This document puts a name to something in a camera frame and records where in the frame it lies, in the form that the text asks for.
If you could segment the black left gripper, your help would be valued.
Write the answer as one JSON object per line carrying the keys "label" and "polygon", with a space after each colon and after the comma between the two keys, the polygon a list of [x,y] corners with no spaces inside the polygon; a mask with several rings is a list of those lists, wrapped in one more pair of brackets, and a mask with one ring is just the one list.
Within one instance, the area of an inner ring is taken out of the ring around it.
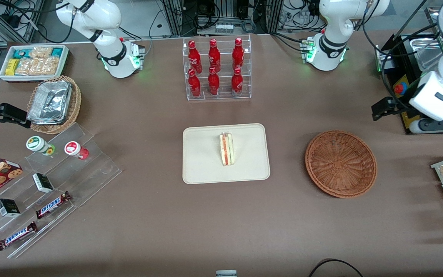
{"label": "black left gripper", "polygon": [[409,105],[401,102],[401,99],[393,96],[387,97],[387,100],[380,100],[373,105],[372,118],[378,121],[383,117],[384,112],[387,114],[400,114],[411,110]]}

